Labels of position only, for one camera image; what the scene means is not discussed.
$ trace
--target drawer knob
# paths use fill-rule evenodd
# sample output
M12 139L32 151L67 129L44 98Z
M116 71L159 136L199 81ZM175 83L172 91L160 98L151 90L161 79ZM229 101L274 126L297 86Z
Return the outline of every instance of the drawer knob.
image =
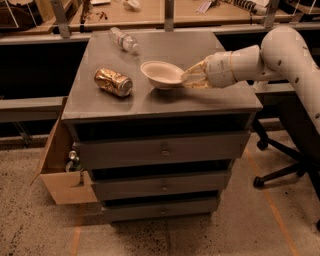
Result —
M167 156L170 155L170 151L167 150L167 149L163 149L162 152L161 152L161 154L162 154L162 156L167 157Z

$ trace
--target gold can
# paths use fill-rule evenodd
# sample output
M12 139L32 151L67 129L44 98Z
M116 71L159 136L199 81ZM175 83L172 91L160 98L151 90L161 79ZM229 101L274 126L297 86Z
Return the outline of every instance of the gold can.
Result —
M97 70L94 81L104 91L119 97L128 96L132 90L132 80L129 77L106 68Z

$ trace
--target speckled floor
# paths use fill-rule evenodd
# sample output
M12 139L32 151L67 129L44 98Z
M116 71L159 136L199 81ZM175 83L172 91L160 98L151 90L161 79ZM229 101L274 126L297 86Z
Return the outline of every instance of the speckled floor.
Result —
M272 136L292 145L284 131ZM0 139L0 255L196 256L320 255L320 203L307 175L252 187L256 174L292 163L253 134L233 168L218 210L190 216L109 225L99 204L54 204L34 177L46 137L23 148L20 138Z

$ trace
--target plastic bottle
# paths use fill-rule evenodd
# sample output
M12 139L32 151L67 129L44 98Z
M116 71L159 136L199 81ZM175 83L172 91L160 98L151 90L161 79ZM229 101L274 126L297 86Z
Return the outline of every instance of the plastic bottle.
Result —
M117 27L112 27L110 29L110 37L113 42L115 42L127 52L137 54L140 50L137 39L121 31Z

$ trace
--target bowl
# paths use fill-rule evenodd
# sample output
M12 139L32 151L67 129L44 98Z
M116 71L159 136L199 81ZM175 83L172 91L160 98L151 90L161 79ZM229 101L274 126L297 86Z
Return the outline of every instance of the bowl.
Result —
M140 69L157 89L168 90L183 87L181 76L184 71L173 64L163 61L147 61L141 65Z

